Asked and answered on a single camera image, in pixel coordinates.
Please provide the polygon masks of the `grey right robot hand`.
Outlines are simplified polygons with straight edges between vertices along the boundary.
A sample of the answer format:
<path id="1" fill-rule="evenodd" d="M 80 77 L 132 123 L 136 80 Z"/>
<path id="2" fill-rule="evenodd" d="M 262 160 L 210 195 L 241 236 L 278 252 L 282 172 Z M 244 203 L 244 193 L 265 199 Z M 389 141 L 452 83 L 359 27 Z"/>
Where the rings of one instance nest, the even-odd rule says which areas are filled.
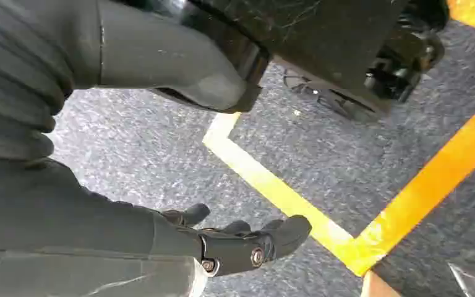
<path id="1" fill-rule="evenodd" d="M 159 212 L 81 185 L 48 133 L 74 90 L 93 87 L 168 88 L 210 111 L 252 90 L 211 39 L 170 19 L 117 1 L 0 1 L 0 251 L 188 257 L 220 277 L 306 241 L 302 215 L 196 230 L 204 204 Z"/>

